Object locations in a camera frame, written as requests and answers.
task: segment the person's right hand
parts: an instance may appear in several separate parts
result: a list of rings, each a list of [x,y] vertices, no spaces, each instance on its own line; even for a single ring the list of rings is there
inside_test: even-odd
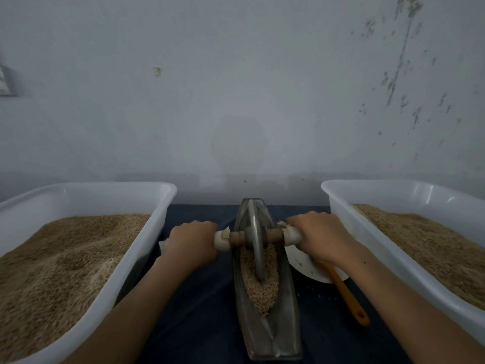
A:
[[[356,243],[335,214],[312,211],[288,217],[287,223],[303,235],[298,249],[318,261],[339,265]]]

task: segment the hand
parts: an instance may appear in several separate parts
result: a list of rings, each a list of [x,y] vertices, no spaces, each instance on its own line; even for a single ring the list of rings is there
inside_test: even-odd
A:
[[[170,232],[164,254],[178,258],[181,266],[193,272],[217,258],[214,248],[216,231],[217,225],[209,221],[192,221],[175,226]]]
[[[340,264],[356,243],[335,214],[312,211],[288,217],[287,223],[303,235],[298,248],[315,260]]]

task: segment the white wall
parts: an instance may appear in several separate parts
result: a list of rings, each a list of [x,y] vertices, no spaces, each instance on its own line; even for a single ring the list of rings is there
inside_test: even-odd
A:
[[[407,177],[485,198],[485,0],[401,1],[0,0],[0,199],[165,180],[322,204],[325,179]]]

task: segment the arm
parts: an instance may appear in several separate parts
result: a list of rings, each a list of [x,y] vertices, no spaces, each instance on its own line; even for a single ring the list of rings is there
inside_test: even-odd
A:
[[[217,257],[216,229],[212,222],[197,221],[173,228],[165,253],[64,362],[135,362],[175,290],[195,269]]]
[[[310,212],[288,223],[303,234],[302,251],[355,281],[414,363],[485,362],[479,342],[387,269],[336,215]]]

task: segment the person's left hand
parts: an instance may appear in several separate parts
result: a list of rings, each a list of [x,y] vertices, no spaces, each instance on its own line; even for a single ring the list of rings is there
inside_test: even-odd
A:
[[[214,248],[216,231],[217,225],[209,221],[192,221],[175,226],[170,232],[164,254],[177,258],[193,272],[217,258]]]

